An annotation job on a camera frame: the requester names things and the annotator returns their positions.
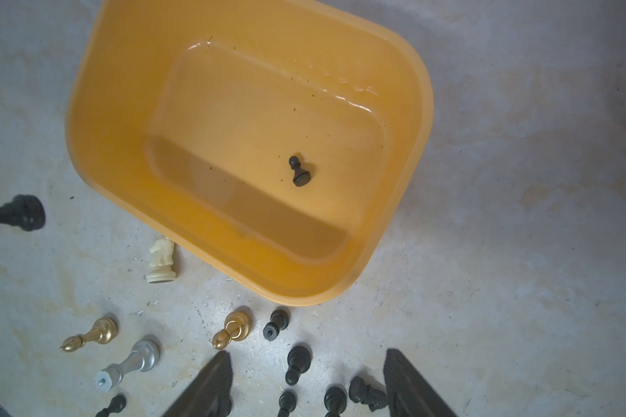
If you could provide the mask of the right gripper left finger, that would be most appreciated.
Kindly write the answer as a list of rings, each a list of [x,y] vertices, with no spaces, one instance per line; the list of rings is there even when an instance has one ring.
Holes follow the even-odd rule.
[[[163,416],[228,416],[232,410],[232,382],[231,355],[219,351]]]

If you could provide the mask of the gold bishop chess piece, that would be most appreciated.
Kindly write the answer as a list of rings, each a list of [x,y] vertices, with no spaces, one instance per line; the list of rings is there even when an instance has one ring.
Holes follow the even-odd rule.
[[[245,311],[236,310],[225,319],[224,327],[212,338],[211,344],[214,349],[224,350],[231,342],[241,342],[250,334],[252,319]]]

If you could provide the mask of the silver chess piece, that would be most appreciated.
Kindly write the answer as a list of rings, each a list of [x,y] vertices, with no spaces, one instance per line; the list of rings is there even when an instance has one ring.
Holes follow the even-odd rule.
[[[121,384],[125,375],[153,370],[159,362],[160,354],[160,347],[154,340],[140,340],[132,347],[124,361],[100,370],[94,378],[94,385],[99,391],[108,393]]]

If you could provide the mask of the black pawn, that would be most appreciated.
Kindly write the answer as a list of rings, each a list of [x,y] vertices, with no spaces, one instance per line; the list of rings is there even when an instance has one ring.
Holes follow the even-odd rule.
[[[311,360],[311,351],[304,345],[297,345],[288,353],[285,381],[289,386],[295,386],[298,383],[301,375],[309,370]]]
[[[18,195],[0,207],[0,224],[31,232],[43,229],[45,222],[45,208],[36,196]]]
[[[278,338],[282,330],[285,330],[290,323],[290,314],[286,309],[276,309],[271,313],[270,320],[264,326],[263,336],[269,342]]]
[[[96,417],[109,417],[112,414],[121,413],[127,405],[127,398],[124,394],[114,396],[106,408],[96,413]]]
[[[311,172],[302,167],[302,163],[297,156],[290,157],[289,165],[294,172],[293,183],[297,187],[303,187],[310,182],[312,177]]]
[[[340,417],[347,408],[346,393],[337,386],[330,387],[326,391],[323,402],[327,410],[325,417]]]
[[[296,394],[291,390],[284,391],[279,397],[278,405],[278,417],[290,417],[290,414],[297,407]]]

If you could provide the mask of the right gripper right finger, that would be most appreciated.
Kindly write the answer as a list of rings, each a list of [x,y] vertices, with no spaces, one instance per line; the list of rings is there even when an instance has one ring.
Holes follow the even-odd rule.
[[[384,380],[390,416],[457,416],[398,349],[386,352]]]

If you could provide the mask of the black knight lying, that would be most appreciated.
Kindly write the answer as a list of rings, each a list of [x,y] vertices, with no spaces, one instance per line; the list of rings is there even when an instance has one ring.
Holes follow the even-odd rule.
[[[348,396],[352,402],[363,404],[372,412],[387,408],[388,406],[386,392],[372,387],[360,376],[355,376],[351,380]]]

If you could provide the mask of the gold chess piece centre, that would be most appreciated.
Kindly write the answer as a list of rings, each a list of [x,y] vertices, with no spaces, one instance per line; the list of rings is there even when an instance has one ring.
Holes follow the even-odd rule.
[[[59,350],[66,353],[75,352],[90,342],[108,344],[118,334],[118,323],[110,318],[103,317],[93,323],[91,330],[85,334],[74,335],[67,338]]]

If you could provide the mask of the cream knight chess piece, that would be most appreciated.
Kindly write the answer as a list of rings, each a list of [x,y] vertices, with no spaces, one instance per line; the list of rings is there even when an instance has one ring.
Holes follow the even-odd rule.
[[[145,276],[147,283],[169,283],[177,278],[177,273],[172,269],[174,249],[175,243],[168,237],[153,243],[149,249],[151,271]]]

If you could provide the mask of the yellow plastic storage box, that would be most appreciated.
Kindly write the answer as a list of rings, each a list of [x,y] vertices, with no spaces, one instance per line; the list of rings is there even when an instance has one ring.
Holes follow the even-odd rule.
[[[318,1],[106,1],[65,135],[97,192],[262,297],[362,274],[422,157],[430,75],[396,32]],[[293,183],[297,156],[311,180]]]

